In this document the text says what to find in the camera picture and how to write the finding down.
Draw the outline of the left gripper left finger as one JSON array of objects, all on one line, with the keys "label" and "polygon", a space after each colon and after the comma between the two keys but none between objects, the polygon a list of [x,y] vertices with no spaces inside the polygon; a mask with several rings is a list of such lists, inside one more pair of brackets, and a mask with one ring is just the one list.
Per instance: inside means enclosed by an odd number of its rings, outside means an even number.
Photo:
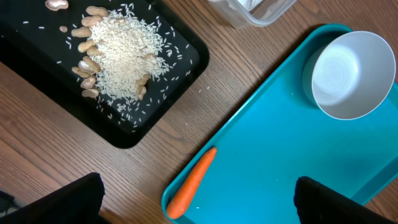
[{"label": "left gripper left finger", "polygon": [[1,223],[104,224],[99,215],[105,189],[100,175],[92,172],[28,205],[1,192]]}]

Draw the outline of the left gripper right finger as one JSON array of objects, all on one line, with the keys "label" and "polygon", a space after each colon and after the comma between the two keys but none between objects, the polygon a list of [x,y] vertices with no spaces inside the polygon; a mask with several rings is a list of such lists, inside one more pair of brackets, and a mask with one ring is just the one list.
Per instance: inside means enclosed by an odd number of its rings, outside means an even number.
[{"label": "left gripper right finger", "polygon": [[307,176],[296,181],[294,205],[301,224],[394,224]]}]

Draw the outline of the orange carrot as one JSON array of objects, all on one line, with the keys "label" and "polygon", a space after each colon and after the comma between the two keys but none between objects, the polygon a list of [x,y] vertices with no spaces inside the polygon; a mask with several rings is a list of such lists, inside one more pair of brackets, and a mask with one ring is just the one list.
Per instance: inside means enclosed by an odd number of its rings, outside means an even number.
[{"label": "orange carrot", "polygon": [[215,159],[217,148],[212,147],[195,164],[184,183],[167,205],[166,214],[171,219],[180,218],[189,208],[209,166]]}]

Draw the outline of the grey bowl with rice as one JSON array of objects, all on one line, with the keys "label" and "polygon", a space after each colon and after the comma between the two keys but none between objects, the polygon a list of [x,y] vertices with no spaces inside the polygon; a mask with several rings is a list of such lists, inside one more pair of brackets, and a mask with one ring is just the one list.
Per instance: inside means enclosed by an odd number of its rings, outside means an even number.
[{"label": "grey bowl with rice", "polygon": [[396,76],[388,42],[368,31],[343,34],[317,49],[303,67],[307,98],[329,117],[358,119],[388,96]]}]

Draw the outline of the white napkin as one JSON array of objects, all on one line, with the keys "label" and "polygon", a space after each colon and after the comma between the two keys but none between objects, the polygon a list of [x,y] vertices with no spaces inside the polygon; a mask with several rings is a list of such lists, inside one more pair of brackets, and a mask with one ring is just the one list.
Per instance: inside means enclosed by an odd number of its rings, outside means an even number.
[{"label": "white napkin", "polygon": [[[211,0],[211,2],[220,2],[220,1],[223,0]],[[236,1],[240,3],[247,11],[253,10],[257,5],[263,2],[263,0],[236,0]],[[230,2],[227,1],[227,3],[231,9],[236,10],[236,8]]]}]

